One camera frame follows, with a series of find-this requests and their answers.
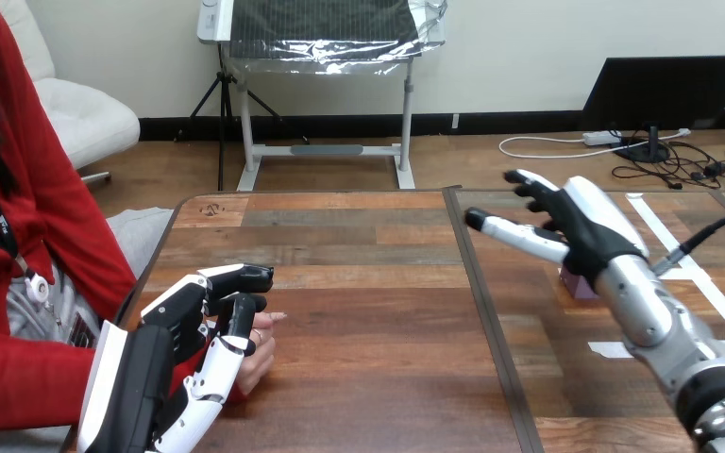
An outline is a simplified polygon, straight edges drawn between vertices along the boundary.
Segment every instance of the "white chair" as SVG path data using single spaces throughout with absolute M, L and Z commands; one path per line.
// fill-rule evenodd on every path
M 25 0 L 0 0 L 2 16 L 62 148 L 75 168 L 126 151 L 138 142 L 140 123 L 129 107 L 94 88 L 56 78 L 54 62 Z M 104 172 L 85 182 L 109 179 Z

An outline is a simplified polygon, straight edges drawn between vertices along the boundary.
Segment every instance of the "black baseboard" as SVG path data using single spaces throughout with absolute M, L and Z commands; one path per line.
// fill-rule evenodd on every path
M 582 112 L 516 111 L 502 113 L 462 113 L 457 128 L 452 129 L 451 113 L 413 116 L 413 135 L 487 135 L 567 132 L 578 130 Z M 270 116 L 252 118 L 255 141 L 298 138 L 294 130 L 308 138 L 376 138 L 401 135 L 401 115 L 292 116 L 280 124 Z M 141 141 L 218 140 L 218 117 L 141 118 Z M 725 129 L 725 110 L 715 129 Z M 242 139 L 240 119 L 227 127 L 230 141 Z

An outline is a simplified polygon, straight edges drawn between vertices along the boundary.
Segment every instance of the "red sleeve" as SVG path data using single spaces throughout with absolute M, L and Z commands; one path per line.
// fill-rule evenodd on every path
M 1 113 L 18 143 L 37 212 L 47 228 L 46 244 L 93 309 L 112 319 L 131 291 L 134 275 L 59 144 L 1 14 L 0 75 Z
M 0 334 L 0 429 L 77 423 L 93 353 Z

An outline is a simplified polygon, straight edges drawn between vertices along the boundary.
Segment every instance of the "human hand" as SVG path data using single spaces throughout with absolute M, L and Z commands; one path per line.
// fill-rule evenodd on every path
M 254 342 L 256 351 L 253 355 L 243 359 L 235 385 L 243 395 L 248 395 L 260 383 L 274 365 L 274 350 L 277 341 L 274 339 L 274 326 L 285 319 L 285 313 L 257 313 L 254 316 L 254 325 L 249 340 Z

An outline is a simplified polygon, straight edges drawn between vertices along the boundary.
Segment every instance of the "wooden floor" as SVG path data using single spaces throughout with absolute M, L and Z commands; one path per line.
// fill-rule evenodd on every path
M 544 137 L 580 138 L 581 133 L 548 134 Z M 476 189 L 508 189 L 501 179 L 505 170 L 525 168 L 550 180 L 564 182 L 582 175 L 604 190 L 664 190 L 656 177 L 616 179 L 610 172 L 627 161 L 605 154 L 585 159 L 514 159 L 498 151 L 508 136 L 414 137 L 411 162 L 415 185 L 434 189 L 452 185 Z M 687 138 L 717 159 L 723 159 L 725 130 L 697 131 Z M 397 139 L 315 141 L 316 143 L 391 144 Z M 513 142 L 511 151 L 525 154 L 576 154 L 580 144 Z M 92 191 L 106 215 L 126 209 L 153 206 L 172 208 L 181 200 L 217 189 L 218 145 L 215 142 L 144 142 L 125 153 L 82 169 L 83 175 L 111 171 L 109 184 L 93 184 Z M 243 148 L 228 147 L 225 189 L 234 190 L 243 170 Z M 257 180 L 257 191 L 388 190 L 396 189 L 394 164 L 385 158 L 265 158 Z M 686 186 L 687 190 L 697 190 Z

